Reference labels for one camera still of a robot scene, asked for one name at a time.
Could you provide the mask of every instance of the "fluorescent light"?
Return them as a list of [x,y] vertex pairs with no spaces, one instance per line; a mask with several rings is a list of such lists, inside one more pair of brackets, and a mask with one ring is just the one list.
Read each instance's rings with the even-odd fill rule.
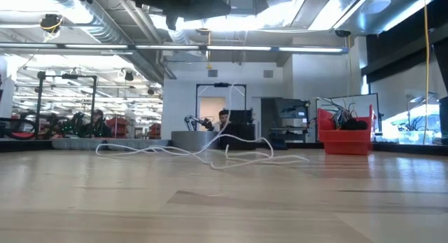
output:
[[65,47],[80,49],[127,49],[127,45],[122,44],[66,44]]
[[57,48],[53,43],[0,43],[0,48]]
[[207,50],[258,50],[270,51],[271,47],[263,46],[207,46]]
[[356,3],[355,6],[353,6],[353,8],[351,8],[347,13],[345,13],[344,16],[342,16],[341,19],[339,19],[339,21],[337,21],[337,23],[335,24],[335,26],[333,26],[333,28],[337,29],[341,27],[341,25],[343,25],[344,22],[346,22],[366,1],[367,0],[358,1],[358,3]]
[[21,104],[23,104],[24,106],[34,106],[36,103],[34,103],[34,102],[27,102],[27,101],[25,101],[25,102],[20,102]]
[[112,89],[124,88],[124,89],[135,89],[135,87],[132,86],[132,85],[98,85],[97,88],[112,88]]
[[279,51],[299,53],[343,53],[343,48],[279,47]]
[[132,51],[128,52],[120,52],[120,51],[103,51],[101,52],[101,55],[133,55],[134,53]]
[[188,45],[137,45],[136,49],[141,50],[199,50],[199,46],[188,46]]
[[293,8],[291,9],[291,11],[289,13],[287,13],[286,18],[283,21],[284,27],[288,26],[288,25],[292,25],[294,23],[294,19],[297,16],[297,14],[299,13],[300,9],[302,8],[305,0],[293,0],[293,2],[294,2]]
[[425,3],[428,4],[431,2],[431,0],[418,0],[414,2],[409,8],[406,8],[402,13],[400,13],[398,16],[393,18],[386,26],[384,26],[383,30],[388,31],[395,27],[398,23],[406,20],[409,16],[415,14],[417,11],[422,9],[425,6]]
[[104,92],[99,92],[99,91],[97,91],[97,93],[99,93],[99,94],[101,94],[101,95],[104,95],[104,96],[106,96],[106,97],[112,97],[112,95],[108,95],[107,93],[104,93]]

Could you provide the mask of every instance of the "tangled white cord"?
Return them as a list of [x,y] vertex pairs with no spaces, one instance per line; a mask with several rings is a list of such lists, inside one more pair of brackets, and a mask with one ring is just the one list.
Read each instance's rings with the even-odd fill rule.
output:
[[[230,113],[231,108],[232,108],[232,89],[235,85],[236,81],[232,84],[232,86],[230,86],[230,96],[229,96],[229,115],[227,117],[227,119],[230,119]],[[234,135],[231,134],[223,134],[223,131],[225,130],[225,128],[228,125],[228,121],[225,123],[224,127],[219,131],[219,133],[209,142],[207,143],[200,151],[198,152],[190,152],[190,151],[186,151],[183,150],[181,148],[177,148],[177,147],[173,147],[173,146],[149,146],[148,148],[143,148],[143,149],[135,149],[135,148],[131,148],[129,146],[123,146],[123,145],[118,145],[118,144],[100,144],[98,145],[97,149],[96,149],[96,153],[97,155],[100,156],[114,156],[114,155],[133,155],[133,154],[137,154],[137,153],[157,153],[157,151],[164,151],[166,153],[169,153],[171,155],[191,155],[195,158],[197,158],[198,160],[200,160],[201,162],[203,162],[204,164],[208,164],[210,165],[210,168],[212,169],[229,169],[229,168],[233,168],[233,167],[239,167],[239,166],[244,166],[244,165],[249,165],[249,164],[253,164],[253,163],[263,163],[263,164],[270,164],[270,165],[286,165],[286,164],[293,164],[293,163],[298,163],[298,162],[302,162],[302,161],[307,161],[309,162],[308,159],[298,156],[298,155],[282,155],[282,156],[274,156],[274,149],[272,148],[271,143],[269,143],[269,141],[264,138],[261,137],[259,139],[255,139],[255,140],[246,140],[246,139],[242,139],[239,137],[236,137]],[[198,155],[202,152],[204,152],[205,150],[207,150],[208,147],[210,147],[210,145],[217,139],[221,138],[221,137],[232,137],[234,139],[240,140],[240,141],[245,141],[245,142],[258,142],[258,141],[264,141],[266,142],[266,144],[269,146],[269,149],[271,151],[270,154],[266,154],[266,153],[261,153],[261,152],[243,152],[243,153],[228,153],[228,149],[229,146],[227,145],[227,147],[225,148],[225,158],[226,160],[236,160],[236,161],[240,161],[242,163],[237,163],[237,164],[233,164],[233,165],[227,165],[227,166],[215,166],[213,164],[213,162],[207,162],[207,160],[202,159],[201,157],[199,157]],[[101,148],[102,146],[114,146],[114,147],[118,147],[118,148],[125,148],[128,150],[131,150],[130,152],[124,152],[124,153],[114,153],[114,154],[101,154],[99,152],[99,148]],[[183,153],[175,153],[175,152],[171,152],[168,151],[168,149],[172,149],[172,150],[176,150],[176,151],[180,151]],[[243,155],[261,155],[261,156],[265,156],[266,158],[259,158],[259,159],[255,159],[255,160],[247,160],[247,159],[243,159],[243,158],[235,158],[235,157],[229,157],[229,155],[231,156],[243,156]],[[274,162],[274,160],[279,160],[279,159],[284,159],[284,158],[297,158],[299,160],[292,160],[292,161],[286,161],[286,162]]]

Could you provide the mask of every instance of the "exposed ductwork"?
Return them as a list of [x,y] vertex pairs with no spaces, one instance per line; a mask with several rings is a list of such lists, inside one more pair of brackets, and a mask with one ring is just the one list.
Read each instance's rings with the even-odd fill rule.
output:
[[[92,16],[92,25],[101,25],[96,28],[83,28],[83,31],[91,35],[100,43],[107,44],[132,44],[132,40],[119,28],[119,26],[109,17],[106,11],[96,2],[93,4],[76,2],[77,0],[51,0],[60,4],[65,9],[77,10],[85,9]],[[165,75],[160,72],[155,62],[148,61],[140,53],[135,51],[132,55],[123,57],[131,62],[140,74],[149,81],[163,83]]]
[[[191,41],[184,30],[168,30],[169,36],[171,37],[173,43],[176,44],[186,44],[186,45],[195,45],[197,43]],[[188,51],[191,55],[195,55],[198,57],[205,57],[205,53],[201,51]]]

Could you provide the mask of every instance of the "ceiling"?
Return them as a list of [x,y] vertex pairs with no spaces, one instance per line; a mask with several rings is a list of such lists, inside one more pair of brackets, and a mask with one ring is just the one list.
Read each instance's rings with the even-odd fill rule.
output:
[[[77,9],[67,9],[52,0],[0,0],[0,41],[35,42],[41,43],[47,38],[39,27],[39,20],[47,13],[65,16],[64,24],[57,37],[49,40],[51,43],[118,43],[113,39],[104,40],[105,36],[92,34],[90,8],[100,13],[97,18],[101,26],[115,30],[120,35],[119,43],[166,43],[179,41],[173,33],[182,35],[180,44],[208,43],[224,46],[343,46],[344,40],[335,36],[334,29],[343,29],[353,35],[378,34],[392,27],[400,20],[416,12],[423,6],[423,0],[293,0],[290,3],[279,4],[268,8],[267,0],[225,0],[232,7],[231,14],[221,18],[184,22],[178,20],[178,31],[167,30],[165,18],[157,8],[143,6],[143,10],[135,8],[133,2],[125,0],[95,0],[91,6],[74,0]],[[210,29],[210,37],[200,34],[196,29],[206,27]],[[154,50],[140,50],[139,58],[131,58],[135,52],[111,53],[108,50],[4,50],[14,57],[20,64],[30,60],[26,66],[49,69],[51,72],[70,72],[76,68],[79,74],[96,74],[99,85],[123,86],[123,75],[118,75],[121,69],[133,71],[135,76],[131,83],[140,88],[126,89],[101,88],[101,92],[115,97],[143,97],[146,98],[148,87],[158,87],[156,81],[163,82],[163,77],[157,78],[155,69],[164,72],[165,78],[175,78],[169,72],[169,63],[203,62],[276,62],[282,66],[287,57],[284,54],[256,52],[256,51],[215,51],[210,55],[197,52],[164,51],[162,57]],[[152,66],[140,66],[148,62]],[[19,95],[35,96],[34,86],[38,83],[34,70],[21,69],[17,75],[19,84],[28,85],[18,88]],[[46,81],[46,85],[54,85],[59,81]],[[81,81],[79,86],[90,86],[89,82]],[[48,88],[48,96],[70,95],[79,96],[79,88]],[[151,104],[142,106],[137,111],[150,114],[146,109],[152,109]],[[110,103],[108,110],[118,111],[117,105]]]

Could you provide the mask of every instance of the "red bin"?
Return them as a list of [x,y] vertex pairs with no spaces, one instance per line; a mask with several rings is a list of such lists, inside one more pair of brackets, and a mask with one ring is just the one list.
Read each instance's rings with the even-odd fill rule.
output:
[[318,139],[323,142],[325,152],[340,155],[367,155],[372,150],[372,135],[375,115],[370,105],[369,117],[357,117],[367,123],[366,130],[335,130],[332,113],[317,109]]

